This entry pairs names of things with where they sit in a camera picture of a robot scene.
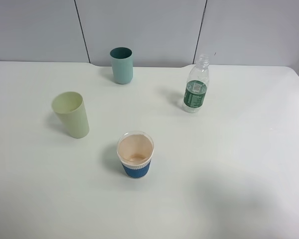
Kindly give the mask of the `blue sleeved paper cup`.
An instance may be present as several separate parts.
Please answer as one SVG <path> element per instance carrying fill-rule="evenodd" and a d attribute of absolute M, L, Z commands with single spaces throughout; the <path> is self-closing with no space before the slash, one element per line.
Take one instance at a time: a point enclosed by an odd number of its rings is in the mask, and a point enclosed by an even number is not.
<path fill-rule="evenodd" d="M 152 138 L 142 131 L 123 134 L 117 144 L 117 155 L 126 174 L 134 179 L 144 177 L 154 153 Z"/>

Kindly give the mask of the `clear bottle green label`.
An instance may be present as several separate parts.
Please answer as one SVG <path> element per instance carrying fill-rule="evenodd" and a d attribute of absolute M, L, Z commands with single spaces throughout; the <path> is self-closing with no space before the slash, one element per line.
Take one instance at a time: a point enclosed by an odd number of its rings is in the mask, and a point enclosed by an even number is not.
<path fill-rule="evenodd" d="M 190 71 L 183 98 L 183 109 L 188 113 L 196 113 L 203 105 L 209 86 L 209 56 L 201 54 L 196 65 Z"/>

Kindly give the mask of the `teal plastic cup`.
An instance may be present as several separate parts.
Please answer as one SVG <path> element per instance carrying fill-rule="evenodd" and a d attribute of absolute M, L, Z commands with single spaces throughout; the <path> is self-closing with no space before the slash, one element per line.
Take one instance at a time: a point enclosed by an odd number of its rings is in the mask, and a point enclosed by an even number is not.
<path fill-rule="evenodd" d="M 118 84 L 128 84 L 133 78 L 133 52 L 126 47 L 111 50 L 111 65 L 114 80 Z"/>

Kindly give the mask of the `pale green plastic cup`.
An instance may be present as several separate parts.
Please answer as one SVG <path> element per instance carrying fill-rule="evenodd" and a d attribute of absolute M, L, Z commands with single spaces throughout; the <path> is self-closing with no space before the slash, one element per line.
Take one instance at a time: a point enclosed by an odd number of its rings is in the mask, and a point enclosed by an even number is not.
<path fill-rule="evenodd" d="M 71 137 L 83 138 L 89 133 L 84 100 L 78 92 L 64 92 L 56 96 L 51 106 Z"/>

